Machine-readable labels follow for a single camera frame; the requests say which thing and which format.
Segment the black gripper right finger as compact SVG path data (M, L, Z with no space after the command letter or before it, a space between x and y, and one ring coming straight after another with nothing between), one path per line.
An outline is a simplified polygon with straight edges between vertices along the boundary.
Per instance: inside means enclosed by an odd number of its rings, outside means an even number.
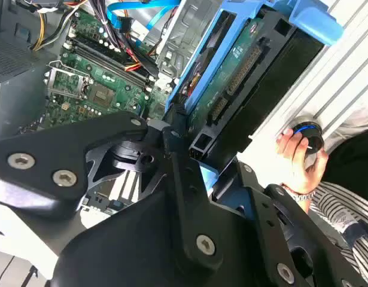
M279 185L263 188L248 165L232 161L212 199L254 221L275 286L367 286L340 249Z

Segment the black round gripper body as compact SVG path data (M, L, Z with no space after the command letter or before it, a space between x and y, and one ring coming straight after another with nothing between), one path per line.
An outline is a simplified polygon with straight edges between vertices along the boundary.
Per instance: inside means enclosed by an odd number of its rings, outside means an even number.
M51 286L278 286L255 229L239 212L210 203L206 214L221 264L202 267L177 255L173 207L149 196L79 234L62 251Z

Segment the person's hand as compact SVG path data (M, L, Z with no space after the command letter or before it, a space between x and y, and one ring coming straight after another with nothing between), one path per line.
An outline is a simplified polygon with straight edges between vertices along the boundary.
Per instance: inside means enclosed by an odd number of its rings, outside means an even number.
M317 152L314 163L305 167L308 138L291 129L285 130L276 140L276 154L279 156L282 183L297 194L309 194L321 182L329 159L324 149Z

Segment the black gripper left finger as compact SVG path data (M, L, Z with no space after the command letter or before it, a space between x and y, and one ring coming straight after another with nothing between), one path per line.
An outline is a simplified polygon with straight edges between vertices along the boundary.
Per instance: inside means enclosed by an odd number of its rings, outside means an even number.
M131 112L1 140L0 204L48 224L70 219L95 183L118 175L119 163L129 167L129 156L120 155L122 145L139 152L135 168L150 179L138 202L163 194L172 205L177 255L217 268L221 255L213 237L218 231L206 214L211 202L198 163L175 128L155 129Z

